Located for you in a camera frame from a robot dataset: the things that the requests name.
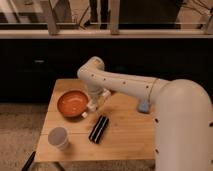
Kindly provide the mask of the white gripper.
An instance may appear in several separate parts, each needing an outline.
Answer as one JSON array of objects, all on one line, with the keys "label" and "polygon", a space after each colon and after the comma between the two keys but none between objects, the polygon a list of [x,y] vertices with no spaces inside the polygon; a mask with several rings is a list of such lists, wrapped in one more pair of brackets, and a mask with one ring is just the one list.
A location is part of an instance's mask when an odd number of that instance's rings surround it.
[{"label": "white gripper", "polygon": [[111,96],[111,92],[108,89],[104,89],[103,87],[97,85],[87,84],[86,89],[92,99],[100,98],[101,101],[105,101]]}]

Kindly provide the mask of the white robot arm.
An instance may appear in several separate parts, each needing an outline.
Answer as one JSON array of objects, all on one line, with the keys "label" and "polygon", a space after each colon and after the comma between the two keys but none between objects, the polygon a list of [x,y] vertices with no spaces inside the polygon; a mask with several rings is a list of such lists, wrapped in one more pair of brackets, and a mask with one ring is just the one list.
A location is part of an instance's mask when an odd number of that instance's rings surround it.
[{"label": "white robot arm", "polygon": [[213,103],[201,85],[107,72],[96,56],[77,76],[93,101],[108,89],[154,106],[156,171],[213,171]]}]

